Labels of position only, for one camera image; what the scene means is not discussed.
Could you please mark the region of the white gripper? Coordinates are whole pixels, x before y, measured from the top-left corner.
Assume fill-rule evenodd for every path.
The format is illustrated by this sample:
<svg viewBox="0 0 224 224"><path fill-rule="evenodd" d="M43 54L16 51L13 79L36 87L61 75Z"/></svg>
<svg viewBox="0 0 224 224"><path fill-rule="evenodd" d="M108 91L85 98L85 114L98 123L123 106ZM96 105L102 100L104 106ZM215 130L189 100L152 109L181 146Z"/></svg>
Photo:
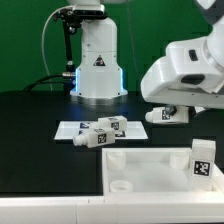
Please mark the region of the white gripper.
<svg viewBox="0 0 224 224"><path fill-rule="evenodd" d="M174 105L224 109L224 86L218 93L207 93L200 88L189 88L181 83L168 62L168 57L157 60L141 81L141 93L146 102L173 104L165 106L165 114L174 116Z"/></svg>

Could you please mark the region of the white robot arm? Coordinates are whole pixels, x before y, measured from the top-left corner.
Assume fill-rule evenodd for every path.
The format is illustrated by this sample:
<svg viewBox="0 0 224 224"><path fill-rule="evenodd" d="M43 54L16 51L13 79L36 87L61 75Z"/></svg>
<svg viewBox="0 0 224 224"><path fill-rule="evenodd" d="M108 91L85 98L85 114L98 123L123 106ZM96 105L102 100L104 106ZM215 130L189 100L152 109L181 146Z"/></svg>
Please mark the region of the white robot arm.
<svg viewBox="0 0 224 224"><path fill-rule="evenodd" d="M127 94L117 64L117 27L106 16L106 3L125 0L67 0L68 15L81 25L82 56L71 95L87 101L113 101ZM150 103L224 109L224 0L195 0L212 32L176 41L141 81Z"/></svg>

